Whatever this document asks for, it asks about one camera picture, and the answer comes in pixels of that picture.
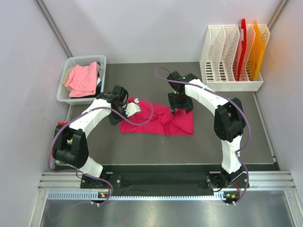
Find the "magenta t shirt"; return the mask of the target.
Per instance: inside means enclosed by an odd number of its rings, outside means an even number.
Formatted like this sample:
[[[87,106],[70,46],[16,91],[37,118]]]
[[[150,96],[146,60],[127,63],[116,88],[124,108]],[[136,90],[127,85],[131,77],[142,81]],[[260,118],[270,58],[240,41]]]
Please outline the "magenta t shirt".
[[[141,112],[129,117],[128,120],[144,125],[133,125],[126,121],[119,124],[120,133],[160,134],[165,136],[194,135],[194,113],[186,114],[185,110],[177,110],[175,115],[170,108],[157,103],[140,100]]]

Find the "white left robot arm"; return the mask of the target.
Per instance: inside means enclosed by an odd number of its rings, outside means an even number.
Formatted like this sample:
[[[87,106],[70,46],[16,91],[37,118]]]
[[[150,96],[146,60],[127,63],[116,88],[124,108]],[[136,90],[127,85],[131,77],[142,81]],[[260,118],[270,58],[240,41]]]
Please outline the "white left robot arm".
[[[108,117],[111,125],[117,125],[127,118],[128,92],[121,86],[114,86],[111,92],[102,92],[84,111],[86,114],[75,120],[59,134],[53,146],[52,156],[83,173],[91,175],[91,182],[96,187],[107,183],[107,175],[101,164],[89,156],[87,137],[102,119]]]

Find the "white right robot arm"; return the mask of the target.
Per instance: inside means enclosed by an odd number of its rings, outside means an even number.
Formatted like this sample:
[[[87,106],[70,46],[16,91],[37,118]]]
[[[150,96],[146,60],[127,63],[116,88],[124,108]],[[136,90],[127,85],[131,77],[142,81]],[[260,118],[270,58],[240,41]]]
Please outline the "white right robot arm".
[[[240,143],[244,128],[245,118],[241,101],[237,98],[229,100],[220,96],[208,86],[204,85],[195,75],[189,73],[181,76],[177,71],[171,72],[167,80],[174,89],[168,94],[171,112],[178,110],[190,113],[194,106],[192,100],[206,107],[214,116],[214,132],[221,140],[223,161],[219,186],[232,187],[238,182],[242,174],[239,155]]]

